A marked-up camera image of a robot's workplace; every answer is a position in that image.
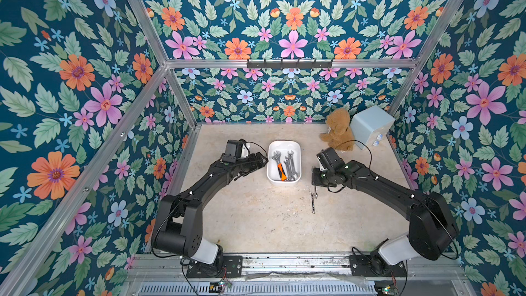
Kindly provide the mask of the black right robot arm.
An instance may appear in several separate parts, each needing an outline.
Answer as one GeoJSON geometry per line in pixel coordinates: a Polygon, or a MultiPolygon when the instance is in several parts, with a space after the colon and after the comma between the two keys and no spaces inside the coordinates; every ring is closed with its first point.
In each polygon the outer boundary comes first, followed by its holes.
{"type": "Polygon", "coordinates": [[[370,263],[378,269],[411,258],[438,260],[459,234],[458,225],[441,194],[426,195],[408,189],[356,160],[346,163],[331,147],[316,157],[320,167],[312,170],[313,186],[357,190],[390,207],[409,223],[406,233],[380,243],[371,252],[370,263]]]}

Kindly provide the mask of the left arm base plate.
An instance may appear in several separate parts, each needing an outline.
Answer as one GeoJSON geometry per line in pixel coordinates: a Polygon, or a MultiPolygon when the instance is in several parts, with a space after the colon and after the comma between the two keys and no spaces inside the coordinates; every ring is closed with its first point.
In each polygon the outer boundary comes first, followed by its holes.
{"type": "Polygon", "coordinates": [[[242,274],[242,256],[219,257],[213,264],[190,261],[187,278],[239,278],[242,274]]]}

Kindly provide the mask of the large silver open-end wrench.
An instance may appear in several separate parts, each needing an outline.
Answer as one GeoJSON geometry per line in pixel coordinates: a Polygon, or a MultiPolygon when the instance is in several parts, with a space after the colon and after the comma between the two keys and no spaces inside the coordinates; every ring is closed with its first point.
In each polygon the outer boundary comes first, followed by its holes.
{"type": "Polygon", "coordinates": [[[295,169],[295,163],[294,163],[294,160],[293,160],[293,156],[294,156],[294,152],[292,150],[289,150],[287,152],[287,156],[286,156],[286,168],[287,168],[287,172],[288,172],[288,181],[295,181],[297,179],[297,172],[296,172],[296,169],[295,169]]]}

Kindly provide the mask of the small silver combination wrench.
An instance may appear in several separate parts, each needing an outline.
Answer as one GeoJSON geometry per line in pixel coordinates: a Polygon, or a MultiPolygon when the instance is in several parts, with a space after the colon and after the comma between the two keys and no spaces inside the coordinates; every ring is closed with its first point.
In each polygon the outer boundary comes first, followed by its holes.
{"type": "Polygon", "coordinates": [[[312,208],[312,214],[316,214],[316,209],[315,209],[315,195],[314,193],[311,193],[311,208],[312,208]]]}

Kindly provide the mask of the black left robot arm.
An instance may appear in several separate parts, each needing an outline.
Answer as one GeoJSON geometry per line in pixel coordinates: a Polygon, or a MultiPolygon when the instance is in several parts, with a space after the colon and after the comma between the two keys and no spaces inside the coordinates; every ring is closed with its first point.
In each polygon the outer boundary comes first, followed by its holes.
{"type": "Polygon", "coordinates": [[[268,158],[260,152],[251,153],[246,158],[225,153],[189,189],[178,195],[165,196],[159,203],[151,248],[219,266],[221,247],[204,237],[204,208],[228,184],[265,167],[267,163],[268,158]]]}

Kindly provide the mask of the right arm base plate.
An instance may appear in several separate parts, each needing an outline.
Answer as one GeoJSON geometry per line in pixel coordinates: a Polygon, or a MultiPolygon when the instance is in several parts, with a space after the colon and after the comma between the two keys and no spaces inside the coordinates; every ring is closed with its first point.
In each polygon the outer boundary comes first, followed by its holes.
{"type": "Polygon", "coordinates": [[[366,278],[404,278],[408,272],[403,262],[389,265],[379,256],[360,254],[349,256],[349,266],[352,275],[366,278]]]}

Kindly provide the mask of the white plastic storage box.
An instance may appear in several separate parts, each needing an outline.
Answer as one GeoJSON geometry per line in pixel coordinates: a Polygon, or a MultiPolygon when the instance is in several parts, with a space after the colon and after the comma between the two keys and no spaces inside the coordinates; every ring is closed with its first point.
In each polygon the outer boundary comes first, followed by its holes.
{"type": "Polygon", "coordinates": [[[295,141],[273,141],[269,147],[268,147],[268,159],[269,163],[267,164],[267,178],[271,182],[271,184],[275,186],[292,186],[297,184],[301,179],[301,147],[300,145],[295,141]],[[274,151],[281,152],[281,161],[286,173],[286,176],[288,177],[288,172],[286,168],[286,156],[287,152],[289,150],[292,150],[295,154],[293,156],[293,160],[295,163],[295,169],[298,174],[297,179],[295,181],[284,181],[282,182],[279,179],[278,175],[278,169],[276,166],[275,161],[272,159],[272,155],[274,151]]]}

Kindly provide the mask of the orange-handled adjustable wrench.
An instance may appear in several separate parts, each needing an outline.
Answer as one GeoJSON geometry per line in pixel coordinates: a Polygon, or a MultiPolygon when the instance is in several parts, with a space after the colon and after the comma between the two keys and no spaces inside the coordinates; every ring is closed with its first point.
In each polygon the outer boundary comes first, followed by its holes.
{"type": "Polygon", "coordinates": [[[286,176],[286,173],[285,173],[285,170],[284,170],[284,167],[283,167],[283,164],[282,164],[282,161],[281,161],[281,152],[279,151],[274,151],[273,152],[273,155],[272,155],[272,159],[275,161],[276,163],[276,166],[277,166],[277,169],[278,169],[278,175],[279,175],[279,179],[284,182],[284,181],[287,181],[288,178],[286,176]]]}

